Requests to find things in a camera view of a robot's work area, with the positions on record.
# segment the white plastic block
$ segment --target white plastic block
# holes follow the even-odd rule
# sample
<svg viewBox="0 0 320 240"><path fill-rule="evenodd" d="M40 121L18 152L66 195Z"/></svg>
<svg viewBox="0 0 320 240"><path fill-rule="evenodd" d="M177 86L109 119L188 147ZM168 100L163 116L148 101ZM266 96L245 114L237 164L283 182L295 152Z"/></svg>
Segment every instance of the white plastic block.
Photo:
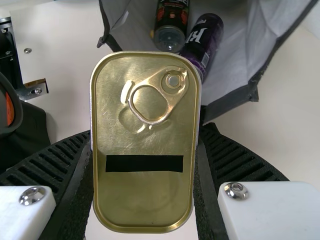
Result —
<svg viewBox="0 0 320 240"><path fill-rule="evenodd" d="M320 192L305 182L240 182L248 198L218 203L229 240L319 240Z"/></svg>
<svg viewBox="0 0 320 240"><path fill-rule="evenodd" d="M21 194L34 186L0 186L0 240L37 240L56 207L51 188L31 205L19 202Z"/></svg>

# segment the gold metal can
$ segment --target gold metal can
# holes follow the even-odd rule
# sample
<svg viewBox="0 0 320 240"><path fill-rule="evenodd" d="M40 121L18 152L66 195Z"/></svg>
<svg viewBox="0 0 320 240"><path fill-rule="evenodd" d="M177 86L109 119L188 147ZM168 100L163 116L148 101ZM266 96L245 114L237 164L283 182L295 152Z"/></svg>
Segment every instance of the gold metal can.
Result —
<svg viewBox="0 0 320 240"><path fill-rule="evenodd" d="M201 82L185 58L117 52L91 76L93 208L121 233L167 233L193 208Z"/></svg>

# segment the can rim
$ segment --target can rim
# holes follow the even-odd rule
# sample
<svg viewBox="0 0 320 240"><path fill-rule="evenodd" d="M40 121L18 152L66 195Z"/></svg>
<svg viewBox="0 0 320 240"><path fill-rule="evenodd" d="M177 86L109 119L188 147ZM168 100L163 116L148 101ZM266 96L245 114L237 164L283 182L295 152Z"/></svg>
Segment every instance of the can rim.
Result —
<svg viewBox="0 0 320 240"><path fill-rule="evenodd" d="M167 55L167 56L171 56L177 59L180 59L184 64L186 64L190 70L192 71L192 74L195 75L196 79L195 81L197 81L196 84L196 90L197 90L197 104L195 105L195 115L194 115L194 134L195 134L195 138L194 138L194 144L195 147L198 145L198 132L199 132L199 121L200 121L200 107L201 107L201 93L202 93L202 84L201 84L201 79L200 79L200 75L198 73L198 71L196 70L195 66L186 58L179 56L177 54L171 53L171 52L158 52L158 51L121 51L121 52L114 52L111 53L105 57L103 57L98 63L97 65L94 67L93 72L91 74L91 78L90 78L90 127L91 127L91 131L90 131L90 135L91 135L91 150L92 150L92 154L93 154L93 186L94 189L97 189L97 172L98 172L98 166L97 163L95 161L95 153L97 152L97 144L94 144L94 138L93 135L96 136L97 133L97 118L95 116L96 110L95 110L95 106L96 106L96 99L93 98L93 93L95 91L96 88L96 82L98 79L98 75L101 72L101 69L103 69L103 67L105 66L104 64L102 64L104 61L106 61L106 59L112 58L114 56L121 56L121 55L126 55L127 57L130 55L136 55L136 54L153 54L153 55L159 55L159 56L163 56L163 55ZM183 226L188 219L190 218L193 208L194 208L194 199L193 199L193 179L194 179L194 170L195 170L195 161L193 161L192 163L192 171L191 171L191 175L190 177L192 178L192 181L190 181L190 185L189 185L189 190L190 190L190 199L189 201L189 207L186 210L186 215L183 215L183 217L177 221L176 223L172 224L172 225L168 225L168 226L164 226L164 227L149 227L149 226L140 226L140 227L136 227L136 226L121 226L121 225L116 225L113 224L112 222L110 222L108 219L106 219L102 214L101 211L99 210L99 204L97 202L97 191L94 191L94 196L93 196L93 210L96 214L96 216L98 216L98 220L99 222L104 225L106 228L111 229L112 231L115 232L120 232L120 233L168 233L171 232L173 230L176 230L178 228L180 228L181 226Z"/></svg>

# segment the purple spray can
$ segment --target purple spray can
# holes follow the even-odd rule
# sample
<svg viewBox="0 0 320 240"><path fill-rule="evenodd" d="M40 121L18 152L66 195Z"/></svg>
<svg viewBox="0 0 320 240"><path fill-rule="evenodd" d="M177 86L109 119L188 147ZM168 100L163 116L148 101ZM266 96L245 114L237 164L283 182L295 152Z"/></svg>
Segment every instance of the purple spray can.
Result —
<svg viewBox="0 0 320 240"><path fill-rule="evenodd" d="M204 82L206 68L216 54L224 33L222 19L214 13L206 13L198 18L185 41L179 55L188 59L199 72Z"/></svg>

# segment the metal screw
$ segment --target metal screw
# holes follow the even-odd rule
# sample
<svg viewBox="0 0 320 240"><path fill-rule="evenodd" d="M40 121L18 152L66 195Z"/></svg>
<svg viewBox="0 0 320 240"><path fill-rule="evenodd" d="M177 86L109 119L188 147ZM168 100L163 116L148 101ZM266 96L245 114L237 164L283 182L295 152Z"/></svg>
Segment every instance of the metal screw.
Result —
<svg viewBox="0 0 320 240"><path fill-rule="evenodd" d="M42 93L42 88L37 87L37 88L34 90L34 93L35 93L35 94L40 94L40 93Z"/></svg>
<svg viewBox="0 0 320 240"><path fill-rule="evenodd" d="M46 189L42 186L33 186L25 190L20 198L19 203L25 206L32 205L44 198Z"/></svg>
<svg viewBox="0 0 320 240"><path fill-rule="evenodd" d="M240 183L233 183L231 185L231 188L233 190L235 190L236 192L240 192L240 191L242 191L244 189L244 186L242 184L240 184Z"/></svg>
<svg viewBox="0 0 320 240"><path fill-rule="evenodd" d="M179 78L177 76L170 76L168 82L172 87L175 87L179 84Z"/></svg>
<svg viewBox="0 0 320 240"><path fill-rule="evenodd" d="M245 200L249 197L247 188L238 182L230 182L224 187L225 193L232 199Z"/></svg>
<svg viewBox="0 0 320 240"><path fill-rule="evenodd" d="M25 49L23 50L23 52L24 52L25 54L29 54L29 53L32 52L32 49L27 47L27 48L25 48Z"/></svg>

